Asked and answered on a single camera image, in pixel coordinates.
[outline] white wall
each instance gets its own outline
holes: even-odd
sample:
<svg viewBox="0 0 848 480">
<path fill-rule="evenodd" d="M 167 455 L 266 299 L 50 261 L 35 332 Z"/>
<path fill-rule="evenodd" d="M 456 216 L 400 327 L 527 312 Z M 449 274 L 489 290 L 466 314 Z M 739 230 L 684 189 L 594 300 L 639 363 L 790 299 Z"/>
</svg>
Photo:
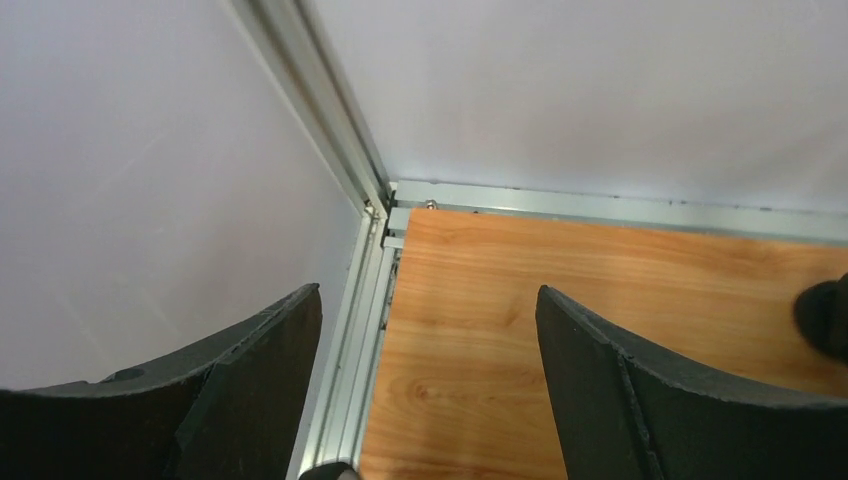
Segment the white wall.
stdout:
<svg viewBox="0 0 848 480">
<path fill-rule="evenodd" d="M 843 0 L 313 0 L 390 175 L 848 211 Z"/>
<path fill-rule="evenodd" d="M 305 282 L 332 328 L 359 214 L 223 5 L 0 0 L 0 386 L 100 380 Z"/>
</svg>

